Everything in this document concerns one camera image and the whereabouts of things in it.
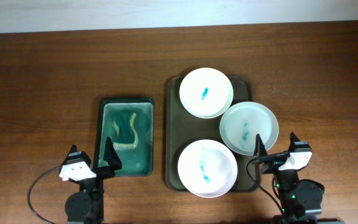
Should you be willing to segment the white plate bottom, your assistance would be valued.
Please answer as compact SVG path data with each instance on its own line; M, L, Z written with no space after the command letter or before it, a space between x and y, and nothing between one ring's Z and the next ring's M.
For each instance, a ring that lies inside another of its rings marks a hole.
M199 197L215 198L232 189L238 166L234 154L224 144L202 139L184 148L177 171L188 191Z

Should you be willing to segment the white plate top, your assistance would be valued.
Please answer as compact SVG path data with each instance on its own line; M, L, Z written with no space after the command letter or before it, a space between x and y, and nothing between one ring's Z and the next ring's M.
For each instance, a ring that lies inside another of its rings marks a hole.
M179 97L183 107L198 118L222 115L232 104L234 88L228 77L214 68L197 68L181 81Z

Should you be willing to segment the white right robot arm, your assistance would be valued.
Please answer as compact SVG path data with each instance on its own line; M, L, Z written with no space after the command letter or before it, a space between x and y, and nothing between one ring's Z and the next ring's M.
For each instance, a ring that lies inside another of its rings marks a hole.
M273 223L317 223L322 213L324 186L310 179L299 179L312 156L310 145L290 134L288 150L267 154L259 135L255 137L254 159L251 164L260 165L261 174L272 174L271 198L278 204L281 214L273 217Z

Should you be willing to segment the white plate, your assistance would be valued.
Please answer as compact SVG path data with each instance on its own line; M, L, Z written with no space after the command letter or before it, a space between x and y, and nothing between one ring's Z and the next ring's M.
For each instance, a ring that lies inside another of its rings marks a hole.
M183 107L198 118L222 115L232 104L234 88L228 77L214 68L197 68L181 81L179 97Z
M202 139L184 148L177 171L188 191L199 197L215 198L232 189L238 166L234 154L224 144Z

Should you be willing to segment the green and yellow sponge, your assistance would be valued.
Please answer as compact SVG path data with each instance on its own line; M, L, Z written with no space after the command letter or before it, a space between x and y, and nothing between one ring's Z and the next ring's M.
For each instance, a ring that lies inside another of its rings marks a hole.
M120 111L114 115L112 122L115 130L113 146L116 150L130 150L138 145L139 137L134 124L136 116L133 111Z

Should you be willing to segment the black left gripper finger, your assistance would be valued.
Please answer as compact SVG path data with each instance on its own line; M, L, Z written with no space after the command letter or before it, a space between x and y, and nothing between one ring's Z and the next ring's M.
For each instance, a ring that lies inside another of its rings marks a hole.
M121 170L122 162L114 149L113 143L110 137L106 138L103 160L108 163L113 170Z
M76 163L78 161L83 161L89 167L91 165L91 159L87 155L85 151L78 151L76 145L72 145L68 155L66 156L65 160L62 162L62 165L68 165L72 163Z

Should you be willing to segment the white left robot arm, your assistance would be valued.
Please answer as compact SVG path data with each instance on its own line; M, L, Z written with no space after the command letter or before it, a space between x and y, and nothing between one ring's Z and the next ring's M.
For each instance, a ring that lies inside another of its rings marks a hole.
M115 171L122 169L111 138L107 138L103 159L107 165L90 168L91 159L87 153L78 151L73 145L62 163L59 177L80 186L78 192L69 196L65 203L68 223L102 223L104 220L103 182L116 176Z

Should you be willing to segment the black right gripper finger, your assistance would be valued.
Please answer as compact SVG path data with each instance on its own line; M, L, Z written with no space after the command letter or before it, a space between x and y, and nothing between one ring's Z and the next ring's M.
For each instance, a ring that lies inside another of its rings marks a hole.
M309 144L306 141L301 141L294 132L290 133L289 152L308 152Z
M265 149L265 145L260 137L260 134L257 134L255 137L255 148L254 148L254 157L264 157L267 155L267 151Z

